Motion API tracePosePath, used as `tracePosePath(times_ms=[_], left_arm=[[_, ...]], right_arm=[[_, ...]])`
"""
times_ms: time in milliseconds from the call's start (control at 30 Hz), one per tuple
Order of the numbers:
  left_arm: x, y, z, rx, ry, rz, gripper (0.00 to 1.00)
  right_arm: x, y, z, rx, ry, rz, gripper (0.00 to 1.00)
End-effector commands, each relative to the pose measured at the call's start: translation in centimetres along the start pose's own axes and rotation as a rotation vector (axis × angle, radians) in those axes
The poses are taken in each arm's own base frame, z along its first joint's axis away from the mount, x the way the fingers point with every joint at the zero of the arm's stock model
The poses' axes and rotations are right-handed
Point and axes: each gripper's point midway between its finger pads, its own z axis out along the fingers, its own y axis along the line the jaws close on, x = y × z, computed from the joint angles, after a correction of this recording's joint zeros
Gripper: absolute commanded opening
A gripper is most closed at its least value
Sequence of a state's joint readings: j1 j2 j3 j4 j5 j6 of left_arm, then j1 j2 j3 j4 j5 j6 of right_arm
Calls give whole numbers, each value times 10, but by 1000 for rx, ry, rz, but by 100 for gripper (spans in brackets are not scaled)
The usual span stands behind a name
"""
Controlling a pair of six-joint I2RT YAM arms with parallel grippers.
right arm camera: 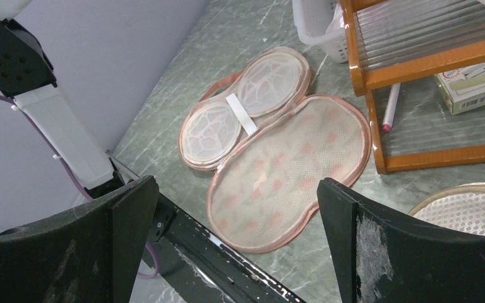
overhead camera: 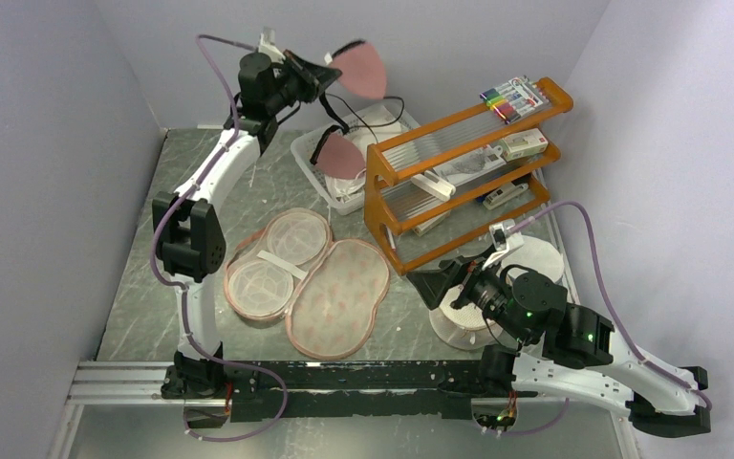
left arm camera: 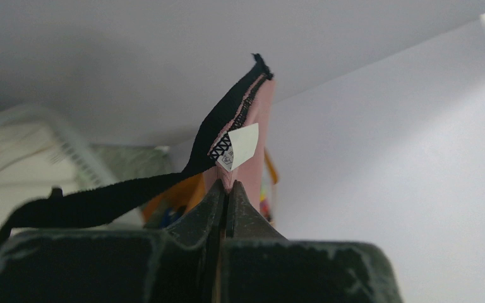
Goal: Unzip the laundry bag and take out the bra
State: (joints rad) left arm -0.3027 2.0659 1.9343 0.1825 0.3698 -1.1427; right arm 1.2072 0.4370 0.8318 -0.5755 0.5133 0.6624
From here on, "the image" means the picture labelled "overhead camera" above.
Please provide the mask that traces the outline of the dark pink bra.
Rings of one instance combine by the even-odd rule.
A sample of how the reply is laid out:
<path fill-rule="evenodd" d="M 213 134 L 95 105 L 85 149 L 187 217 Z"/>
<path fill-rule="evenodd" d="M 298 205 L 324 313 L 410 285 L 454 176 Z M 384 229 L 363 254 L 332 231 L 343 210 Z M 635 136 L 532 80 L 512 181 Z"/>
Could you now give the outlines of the dark pink bra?
<path fill-rule="evenodd" d="M 370 42 L 356 39 L 327 55 L 326 63 L 338 71 L 338 83 L 351 94 L 371 100 L 391 98 L 387 94 L 385 65 Z M 366 170 L 366 160 L 359 148 L 346 138 L 353 127 L 333 109 L 325 93 L 318 100 L 334 123 L 317 141 L 310 164 L 328 177 L 354 180 Z"/>

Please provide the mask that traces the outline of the floral mesh laundry bag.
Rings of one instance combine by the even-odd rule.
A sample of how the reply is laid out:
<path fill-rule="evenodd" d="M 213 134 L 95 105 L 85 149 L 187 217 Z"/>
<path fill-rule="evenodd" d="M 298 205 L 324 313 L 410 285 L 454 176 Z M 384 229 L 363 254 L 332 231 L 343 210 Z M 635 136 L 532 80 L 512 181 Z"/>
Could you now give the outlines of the floral mesh laundry bag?
<path fill-rule="evenodd" d="M 297 351 L 335 361 L 353 355 L 372 334 L 390 278 L 375 246 L 336 240 L 321 215 L 292 208 L 236 247 L 222 286 L 239 317 L 281 319 Z"/>

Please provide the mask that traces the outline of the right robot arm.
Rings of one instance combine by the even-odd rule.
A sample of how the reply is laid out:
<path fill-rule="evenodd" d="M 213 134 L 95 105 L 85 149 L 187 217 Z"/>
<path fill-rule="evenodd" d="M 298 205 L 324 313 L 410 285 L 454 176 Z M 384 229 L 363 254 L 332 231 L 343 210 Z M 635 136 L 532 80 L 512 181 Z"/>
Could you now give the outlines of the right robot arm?
<path fill-rule="evenodd" d="M 710 432 L 704 368 L 650 361 L 611 317 L 569 302 L 566 288 L 533 268 L 511 268 L 514 278 L 508 268 L 484 268 L 459 257 L 407 275 L 428 309 L 473 307 L 486 326 L 497 325 L 508 336 L 507 342 L 492 338 L 483 351 L 477 372 L 482 394 L 575 398 L 607 407 L 636 430 L 661 438 Z"/>

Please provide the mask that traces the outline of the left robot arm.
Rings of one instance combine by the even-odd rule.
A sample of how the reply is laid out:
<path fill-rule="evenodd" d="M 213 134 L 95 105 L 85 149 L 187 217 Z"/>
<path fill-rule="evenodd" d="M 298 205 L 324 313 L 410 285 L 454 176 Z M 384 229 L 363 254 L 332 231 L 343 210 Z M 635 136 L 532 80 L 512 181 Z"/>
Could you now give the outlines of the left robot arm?
<path fill-rule="evenodd" d="M 280 125 L 278 114 L 317 101 L 342 75 L 333 65 L 314 64 L 291 51 L 244 55 L 239 89 L 220 79 L 228 117 L 218 143 L 185 183 L 154 197 L 149 263 L 154 276 L 175 290 L 181 321 L 163 398 L 211 398 L 227 390 L 231 363 L 223 358 L 213 279 L 227 250 L 218 208 L 270 145 Z"/>

